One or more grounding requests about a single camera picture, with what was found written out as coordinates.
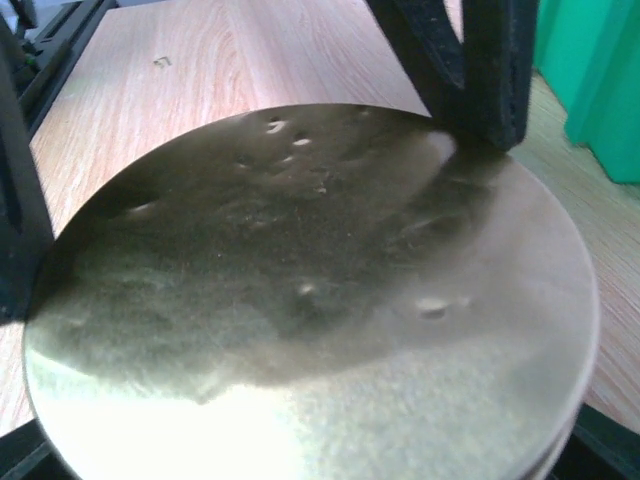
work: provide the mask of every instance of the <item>green plastic bin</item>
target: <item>green plastic bin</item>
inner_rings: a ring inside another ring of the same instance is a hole
[[[640,183],[640,0],[541,0],[535,66],[614,182]]]

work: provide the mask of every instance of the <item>green container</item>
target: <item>green container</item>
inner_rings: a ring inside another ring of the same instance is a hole
[[[614,182],[640,183],[640,0],[542,0],[535,65]]]

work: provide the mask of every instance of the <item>circular lid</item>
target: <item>circular lid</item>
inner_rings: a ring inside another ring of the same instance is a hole
[[[522,166],[352,105],[225,119],[69,223],[25,331],[81,478],[498,479],[535,464],[596,350],[594,273]]]

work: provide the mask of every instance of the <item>metal disc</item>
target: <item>metal disc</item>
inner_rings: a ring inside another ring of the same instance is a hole
[[[138,160],[35,295],[31,400],[87,480],[518,478],[571,422],[598,327],[580,235],[531,174],[351,105]]]

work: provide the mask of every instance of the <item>light wooden tabletop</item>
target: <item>light wooden tabletop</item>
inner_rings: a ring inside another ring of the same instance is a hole
[[[317,102],[425,113],[362,0],[172,0],[107,13],[32,148],[56,233],[154,147],[233,114]],[[562,107],[534,79],[513,155],[572,215],[598,271],[603,332],[587,400],[640,431],[640,189],[570,148]],[[0,435],[32,418],[21,327],[0,329]]]

